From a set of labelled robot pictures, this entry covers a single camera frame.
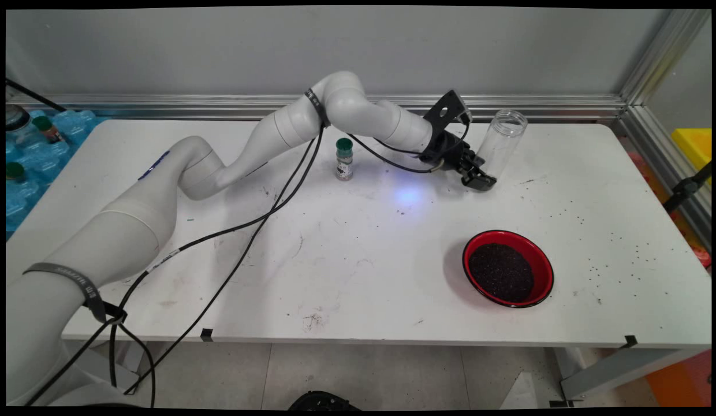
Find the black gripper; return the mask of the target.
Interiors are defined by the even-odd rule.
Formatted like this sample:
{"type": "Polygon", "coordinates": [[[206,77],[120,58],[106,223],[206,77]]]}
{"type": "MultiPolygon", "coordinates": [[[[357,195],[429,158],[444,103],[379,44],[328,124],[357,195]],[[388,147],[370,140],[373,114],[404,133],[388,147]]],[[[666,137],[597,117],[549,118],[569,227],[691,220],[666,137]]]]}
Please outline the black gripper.
{"type": "Polygon", "coordinates": [[[482,171],[484,159],[471,151],[471,147],[465,141],[468,132],[469,130],[465,130],[458,137],[448,130],[443,130],[430,140],[429,145],[420,153],[419,160],[425,164],[432,164],[432,168],[427,169],[426,173],[451,169],[461,174],[461,182],[464,186],[485,192],[494,187],[497,179],[482,171]]]}

